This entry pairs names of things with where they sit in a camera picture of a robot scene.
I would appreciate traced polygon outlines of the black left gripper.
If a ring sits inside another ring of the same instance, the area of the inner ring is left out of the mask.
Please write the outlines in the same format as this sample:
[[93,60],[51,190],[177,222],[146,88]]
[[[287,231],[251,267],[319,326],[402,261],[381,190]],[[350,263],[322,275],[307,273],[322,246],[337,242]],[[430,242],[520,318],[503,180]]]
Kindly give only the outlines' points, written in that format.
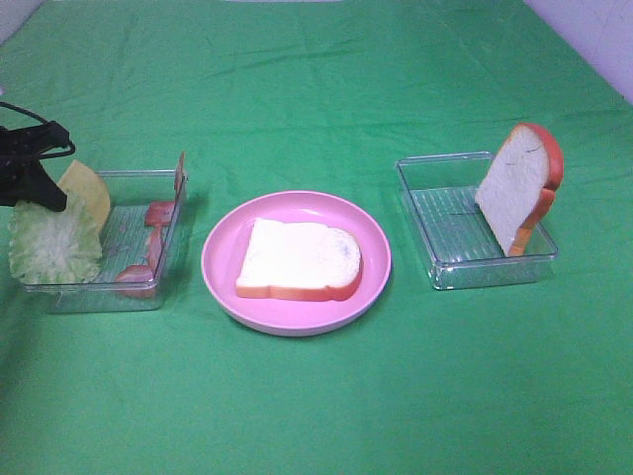
[[66,194],[42,166],[44,159],[69,155],[69,131],[56,121],[15,130],[1,127],[1,205],[35,203],[54,212],[66,208]]

